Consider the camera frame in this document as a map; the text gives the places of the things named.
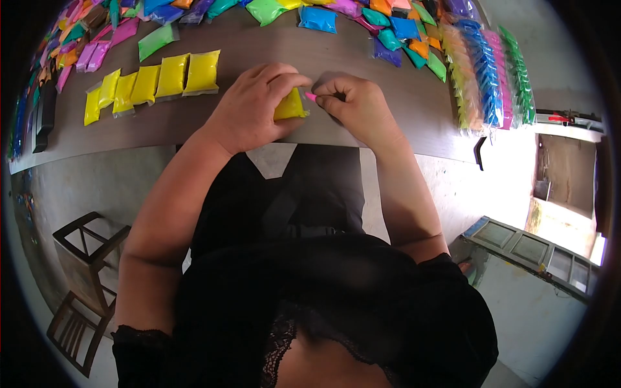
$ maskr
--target finger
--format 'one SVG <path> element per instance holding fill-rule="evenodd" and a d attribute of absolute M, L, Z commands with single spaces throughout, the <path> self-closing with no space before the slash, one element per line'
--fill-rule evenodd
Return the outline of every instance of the finger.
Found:
<path fill-rule="evenodd" d="M 291 65 L 276 62 L 270 63 L 268 66 L 266 66 L 256 78 L 257 80 L 268 84 L 271 82 L 272 79 L 284 73 L 298 73 L 298 71 L 295 67 Z"/>
<path fill-rule="evenodd" d="M 269 96 L 278 104 L 291 92 L 291 89 L 310 85 L 312 85 L 312 80 L 307 76 L 298 73 L 281 74 L 268 84 Z"/>

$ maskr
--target sealed plastic bag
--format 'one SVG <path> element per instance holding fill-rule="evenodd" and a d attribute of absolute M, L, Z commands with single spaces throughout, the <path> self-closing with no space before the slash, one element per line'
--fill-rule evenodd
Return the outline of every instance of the sealed plastic bag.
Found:
<path fill-rule="evenodd" d="M 86 67 L 86 72 L 91 73 L 96 71 L 101 67 L 101 63 L 104 61 L 108 50 L 110 50 L 110 46 L 112 42 L 109 40 L 100 40 L 97 43 L 97 47 L 93 51 L 93 55 L 91 55 L 91 59 L 88 61 L 88 66 Z"/>
<path fill-rule="evenodd" d="M 373 25 L 390 27 L 390 20 L 388 20 L 388 18 L 381 12 L 374 11 L 368 8 L 362 8 L 362 14 L 364 15 L 365 19 Z"/>
<path fill-rule="evenodd" d="M 419 39 L 419 28 L 416 26 L 416 20 L 401 19 L 400 17 L 390 17 L 390 23 L 397 39 Z"/>
<path fill-rule="evenodd" d="M 138 41 L 138 56 L 142 62 L 170 42 L 179 40 L 176 24 L 163 25 Z"/>
<path fill-rule="evenodd" d="M 157 82 L 160 79 L 160 67 L 161 65 L 141 66 L 138 69 L 136 84 L 132 92 L 132 105 L 147 102 L 151 106 L 155 103 L 155 89 L 157 89 Z"/>
<path fill-rule="evenodd" d="M 99 86 L 86 91 L 86 108 L 84 108 L 84 126 L 99 120 Z"/>
<path fill-rule="evenodd" d="M 276 20 L 282 13 L 287 12 L 282 4 L 276 0 L 252 0 L 246 6 L 246 11 L 261 23 L 261 27 Z"/>
<path fill-rule="evenodd" d="M 183 90 L 183 96 L 218 93 L 218 85 L 215 84 L 218 57 L 220 57 L 220 50 L 190 54 L 188 83 Z"/>
<path fill-rule="evenodd" d="M 302 107 L 300 92 L 297 88 L 293 88 L 274 110 L 274 121 L 290 117 L 306 117 L 308 115 L 308 112 Z"/>
<path fill-rule="evenodd" d="M 169 56 L 162 58 L 160 80 L 155 93 L 156 101 L 168 101 L 179 97 L 183 93 L 183 84 L 186 79 L 186 66 L 190 54 Z"/>
<path fill-rule="evenodd" d="M 391 29 L 383 29 L 378 34 L 378 39 L 384 44 L 390 51 L 398 50 L 401 48 L 401 42 L 394 36 L 394 32 Z"/>
<path fill-rule="evenodd" d="M 388 50 L 378 38 L 373 38 L 373 58 L 390 62 L 398 68 L 401 67 L 401 51 Z"/>
<path fill-rule="evenodd" d="M 311 30 L 319 30 L 337 33 L 336 13 L 316 7 L 302 6 L 298 8 L 300 13 L 300 24 L 298 27 L 304 27 Z"/>
<path fill-rule="evenodd" d="M 117 119 L 121 116 L 134 113 L 134 105 L 132 104 L 132 92 L 136 84 L 138 72 L 127 76 L 119 77 L 117 89 L 114 93 L 114 105 L 112 106 L 112 116 Z"/>
<path fill-rule="evenodd" d="M 99 108 L 103 109 L 114 102 L 114 94 L 116 93 L 116 86 L 119 82 L 120 69 L 117 69 L 101 81 L 101 89 L 99 90 Z"/>
<path fill-rule="evenodd" d="M 171 24 L 181 16 L 183 16 L 183 10 L 181 8 L 169 6 L 168 4 L 157 7 L 153 12 L 151 12 L 151 14 L 149 14 L 152 22 L 156 22 L 161 25 Z"/>

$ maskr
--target wooden table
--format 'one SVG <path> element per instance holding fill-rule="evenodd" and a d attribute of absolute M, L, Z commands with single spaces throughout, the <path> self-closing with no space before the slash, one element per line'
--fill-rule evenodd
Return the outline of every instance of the wooden table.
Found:
<path fill-rule="evenodd" d="M 417 70 L 403 54 L 403 65 L 369 56 L 372 41 L 361 25 L 338 14 L 337 34 L 297 27 L 297 11 L 286 12 L 266 27 L 245 10 L 234 7 L 212 24 L 179 28 L 173 42 L 143 63 L 138 62 L 138 41 L 155 30 L 154 22 L 140 22 L 138 34 L 113 47 L 94 73 L 69 76 L 58 96 L 55 128 L 42 153 L 32 154 L 30 135 L 24 139 L 21 158 L 10 163 L 11 173 L 53 160 L 119 148 L 176 145 L 185 142 L 209 117 L 223 93 L 246 69 L 259 63 L 282 61 L 317 80 L 326 72 L 345 71 L 378 83 L 414 152 L 475 163 L 477 139 L 461 137 L 455 126 L 456 107 L 450 84 L 442 83 L 427 67 Z M 126 75 L 140 65 L 157 65 L 166 56 L 221 49 L 217 83 L 220 93 L 136 107 L 136 114 L 112 118 L 112 105 L 96 123 L 84 126 L 85 90 L 121 68 Z M 308 103 L 304 125 L 283 139 L 292 143 L 364 146 L 321 108 Z"/>

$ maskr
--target colored powder packet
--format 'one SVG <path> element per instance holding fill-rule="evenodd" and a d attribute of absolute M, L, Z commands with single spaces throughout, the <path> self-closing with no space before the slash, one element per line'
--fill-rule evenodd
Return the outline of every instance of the colored powder packet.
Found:
<path fill-rule="evenodd" d="M 429 53 L 427 66 L 442 80 L 442 82 L 446 82 L 446 66 L 434 53 Z"/>
<path fill-rule="evenodd" d="M 194 4 L 190 12 L 179 20 L 182 24 L 199 24 L 202 21 L 203 16 L 209 9 L 209 6 L 214 3 L 214 0 L 198 0 Z"/>
<path fill-rule="evenodd" d="M 215 0 L 207 10 L 207 20 L 213 20 L 213 18 L 236 5 L 238 2 L 239 0 Z"/>
<path fill-rule="evenodd" d="M 388 20 L 388 18 L 381 12 L 368 8 L 362 8 L 362 14 L 371 24 L 380 25 L 382 27 L 390 27 L 390 20 Z"/>
<path fill-rule="evenodd" d="M 63 71 L 60 72 L 58 76 L 58 81 L 56 82 L 56 91 L 61 93 L 63 88 L 65 87 L 65 83 L 67 82 L 67 78 L 69 78 L 69 74 L 71 73 L 71 69 L 73 65 L 66 66 L 63 68 Z"/>
<path fill-rule="evenodd" d="M 373 38 L 373 58 L 379 58 L 390 62 L 398 68 L 401 67 L 401 51 L 388 50 L 378 38 Z"/>
<path fill-rule="evenodd" d="M 390 51 L 398 50 L 401 48 L 401 42 L 394 36 L 394 32 L 391 29 L 383 29 L 378 34 L 378 39 L 384 44 Z"/>
<path fill-rule="evenodd" d="M 261 24 L 261 27 L 276 20 L 282 13 L 287 12 L 282 4 L 276 0 L 252 0 L 246 6 L 246 11 Z"/>
<path fill-rule="evenodd" d="M 298 8 L 300 13 L 300 24 L 298 27 L 304 27 L 311 30 L 326 31 L 332 34 L 337 33 L 336 13 L 316 7 L 302 6 Z"/>
<path fill-rule="evenodd" d="M 114 47 L 119 43 L 123 42 L 125 39 L 129 37 L 133 37 L 138 32 L 138 24 L 140 23 L 140 19 L 134 17 L 129 19 L 128 22 L 121 23 L 120 26 L 117 27 L 116 31 L 112 34 L 112 46 Z"/>
<path fill-rule="evenodd" d="M 137 76 L 138 72 L 136 71 L 130 75 L 119 77 L 117 89 L 114 93 L 114 105 L 112 106 L 112 116 L 115 119 L 135 112 L 132 104 L 132 92 Z"/>
<path fill-rule="evenodd" d="M 351 18 L 362 15 L 362 10 L 359 4 L 353 0 L 335 0 L 336 2 L 326 4 L 324 7 L 333 11 L 341 12 L 343 15 Z"/>
<path fill-rule="evenodd" d="M 88 63 L 91 60 L 91 56 L 95 52 L 95 48 L 97 47 L 97 42 L 88 43 L 84 46 L 84 50 L 82 50 L 82 54 L 80 54 L 78 61 L 76 62 L 76 71 L 78 73 L 84 73 L 88 66 Z"/>
<path fill-rule="evenodd" d="M 93 51 L 93 55 L 91 55 L 91 59 L 88 61 L 88 66 L 86 67 L 86 72 L 91 73 L 93 71 L 98 70 L 101 67 L 101 63 L 104 61 L 108 50 L 112 42 L 109 40 L 100 40 L 97 43 L 97 47 L 95 51 Z"/>
<path fill-rule="evenodd" d="M 416 20 L 401 19 L 399 17 L 390 17 L 390 23 L 397 39 L 419 39 L 419 29 L 416 27 Z"/>
<path fill-rule="evenodd" d="M 116 93 L 116 86 L 119 82 L 120 69 L 117 69 L 101 81 L 101 89 L 99 90 L 99 108 L 103 109 L 114 102 L 114 94 Z"/>
<path fill-rule="evenodd" d="M 160 79 L 161 65 L 141 66 L 138 69 L 136 84 L 132 91 L 132 105 L 140 105 L 147 102 L 149 106 L 155 103 L 155 89 Z"/>
<path fill-rule="evenodd" d="M 392 7 L 386 0 L 370 0 L 369 4 L 374 11 L 381 12 L 386 16 L 392 15 Z"/>
<path fill-rule="evenodd" d="M 138 41 L 138 56 L 142 62 L 165 45 L 179 40 L 176 24 L 163 25 Z"/>
<path fill-rule="evenodd" d="M 302 106 L 302 99 L 297 88 L 285 96 L 274 110 L 274 121 L 288 119 L 290 117 L 306 117 L 308 112 Z"/>
<path fill-rule="evenodd" d="M 183 16 L 183 10 L 181 8 L 169 6 L 168 4 L 157 7 L 149 15 L 152 22 L 156 22 L 161 25 L 171 24 L 181 16 Z"/>
<path fill-rule="evenodd" d="M 183 93 L 189 56 L 190 54 L 187 53 L 162 58 L 160 80 L 157 86 L 157 93 L 155 93 L 156 102 L 172 100 Z"/>
<path fill-rule="evenodd" d="M 219 87 L 215 84 L 218 57 L 220 57 L 220 50 L 190 54 L 188 83 L 183 90 L 184 97 L 218 93 Z"/>
<path fill-rule="evenodd" d="M 84 108 L 84 126 L 99 120 L 99 85 L 86 91 L 86 107 Z"/>
<path fill-rule="evenodd" d="M 412 61 L 417 69 L 420 69 L 427 64 L 427 60 L 420 56 L 417 52 L 410 50 L 407 47 L 404 47 L 403 50 L 406 52 L 407 57 L 410 58 L 410 61 Z"/>

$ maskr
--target pink object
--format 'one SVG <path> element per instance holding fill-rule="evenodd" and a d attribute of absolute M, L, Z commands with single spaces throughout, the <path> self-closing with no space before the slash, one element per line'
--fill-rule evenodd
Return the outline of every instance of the pink object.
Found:
<path fill-rule="evenodd" d="M 136 32 L 138 31 L 138 23 L 140 23 L 140 19 L 137 17 L 123 20 L 117 27 L 116 31 L 112 34 L 112 47 L 123 42 L 125 39 L 136 35 Z"/>
<path fill-rule="evenodd" d="M 304 92 L 304 94 L 306 94 L 306 97 L 308 97 L 309 100 L 311 100 L 312 102 L 317 102 L 316 101 L 316 99 L 317 99 L 317 95 L 316 94 L 312 94 L 312 93 L 309 93 L 309 92 Z"/>
<path fill-rule="evenodd" d="M 72 68 L 73 68 L 73 65 L 66 66 L 60 72 L 60 75 L 58 76 L 58 81 L 56 82 L 56 90 L 59 93 L 63 91 L 63 88 L 65 87 L 65 82 L 67 82 L 67 78 L 69 77 L 69 73 L 71 73 Z"/>
<path fill-rule="evenodd" d="M 91 73 L 93 71 L 98 70 L 101 67 L 101 63 L 104 61 L 108 50 L 112 46 L 112 42 L 109 40 L 100 40 L 97 43 L 97 47 L 95 51 L 93 51 L 93 55 L 91 59 L 88 61 L 88 66 L 86 67 L 86 72 Z"/>

